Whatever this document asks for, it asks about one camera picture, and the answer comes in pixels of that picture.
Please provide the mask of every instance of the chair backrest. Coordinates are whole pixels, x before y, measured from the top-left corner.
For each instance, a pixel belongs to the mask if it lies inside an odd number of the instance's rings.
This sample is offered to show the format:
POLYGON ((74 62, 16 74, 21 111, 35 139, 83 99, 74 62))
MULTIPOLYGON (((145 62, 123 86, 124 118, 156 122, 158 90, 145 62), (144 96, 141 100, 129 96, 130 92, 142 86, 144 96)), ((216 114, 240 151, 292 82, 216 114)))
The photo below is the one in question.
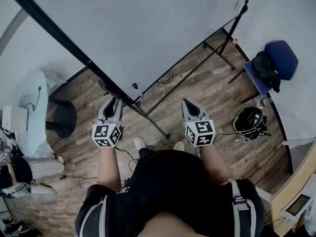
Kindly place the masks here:
POLYGON ((275 40, 266 44, 265 51, 275 62, 280 79, 291 80, 296 72, 298 60, 290 46, 284 40, 275 40))

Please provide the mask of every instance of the backpack strap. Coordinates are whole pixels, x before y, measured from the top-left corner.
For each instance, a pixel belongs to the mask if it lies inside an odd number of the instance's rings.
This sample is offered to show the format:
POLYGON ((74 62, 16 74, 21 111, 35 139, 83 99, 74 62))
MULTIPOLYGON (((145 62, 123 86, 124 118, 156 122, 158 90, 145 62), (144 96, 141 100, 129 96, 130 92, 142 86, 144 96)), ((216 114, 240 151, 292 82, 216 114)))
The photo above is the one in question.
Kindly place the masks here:
POLYGON ((252 201, 248 199, 244 199, 239 191, 237 182, 232 179, 228 179, 228 181, 232 184, 232 191, 233 191, 233 213, 234 213, 234 222, 235 222, 235 228, 234 228, 234 236, 240 237, 240 220, 243 220, 242 217, 240 217, 239 212, 241 211, 247 211, 249 210, 251 213, 251 227, 250 227, 250 236, 254 237, 256 232, 256 209, 252 201))

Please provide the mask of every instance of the black bag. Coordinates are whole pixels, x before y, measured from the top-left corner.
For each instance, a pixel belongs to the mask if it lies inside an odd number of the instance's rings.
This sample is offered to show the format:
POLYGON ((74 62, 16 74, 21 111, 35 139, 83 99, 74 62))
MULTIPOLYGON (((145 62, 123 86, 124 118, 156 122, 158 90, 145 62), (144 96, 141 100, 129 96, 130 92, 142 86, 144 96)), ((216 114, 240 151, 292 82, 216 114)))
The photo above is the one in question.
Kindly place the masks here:
POLYGON ((252 60, 254 76, 260 78, 267 87, 271 87, 279 93, 281 80, 275 68, 274 61, 265 51, 257 53, 257 56, 252 60))

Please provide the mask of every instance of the wooden desk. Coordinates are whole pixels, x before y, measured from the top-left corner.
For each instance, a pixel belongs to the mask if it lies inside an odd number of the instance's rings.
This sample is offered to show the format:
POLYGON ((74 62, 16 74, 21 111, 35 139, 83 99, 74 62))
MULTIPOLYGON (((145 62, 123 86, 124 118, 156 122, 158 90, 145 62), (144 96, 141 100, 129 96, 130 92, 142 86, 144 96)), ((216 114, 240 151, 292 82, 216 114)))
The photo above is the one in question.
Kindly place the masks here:
MULTIPOLYGON (((299 194, 314 173, 316 173, 316 142, 313 143, 297 170, 274 195, 257 188, 259 196, 270 203, 273 221, 282 218, 281 211, 299 194)), ((296 222, 283 219, 274 222, 273 229, 280 237, 283 237, 295 225, 296 222)))

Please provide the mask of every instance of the black pants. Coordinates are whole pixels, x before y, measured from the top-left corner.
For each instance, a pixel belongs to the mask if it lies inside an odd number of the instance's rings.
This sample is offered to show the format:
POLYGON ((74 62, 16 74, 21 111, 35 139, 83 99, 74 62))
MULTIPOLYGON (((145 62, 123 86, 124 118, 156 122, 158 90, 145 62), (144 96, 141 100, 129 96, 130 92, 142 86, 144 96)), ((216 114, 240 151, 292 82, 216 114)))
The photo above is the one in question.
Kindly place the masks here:
POLYGON ((146 156, 152 154, 154 151, 148 149, 148 148, 142 148, 140 151, 138 151, 139 153, 139 159, 143 159, 146 156))

